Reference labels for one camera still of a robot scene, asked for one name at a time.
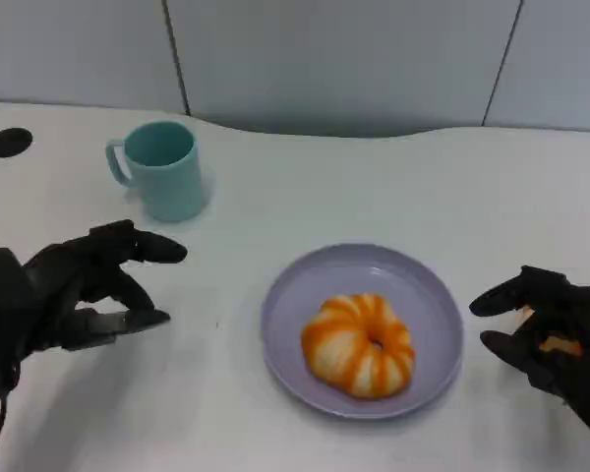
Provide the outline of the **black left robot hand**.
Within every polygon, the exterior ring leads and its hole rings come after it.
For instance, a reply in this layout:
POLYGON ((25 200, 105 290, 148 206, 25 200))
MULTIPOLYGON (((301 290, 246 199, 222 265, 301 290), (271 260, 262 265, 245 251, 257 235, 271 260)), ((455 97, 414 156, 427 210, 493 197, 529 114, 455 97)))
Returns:
POLYGON ((187 255, 185 246, 129 219, 42 249, 25 264, 41 303, 28 351, 82 350, 168 323, 170 316, 121 265, 179 264, 187 255))

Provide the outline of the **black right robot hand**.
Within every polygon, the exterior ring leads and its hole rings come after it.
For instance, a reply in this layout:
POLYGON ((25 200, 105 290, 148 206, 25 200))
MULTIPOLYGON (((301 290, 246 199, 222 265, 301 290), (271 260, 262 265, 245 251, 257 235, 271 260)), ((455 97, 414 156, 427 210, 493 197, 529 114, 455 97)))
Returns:
POLYGON ((532 387, 561 398, 590 428, 590 286, 525 265, 469 305, 483 318, 522 309, 531 314, 512 334, 485 330, 481 342, 532 387))

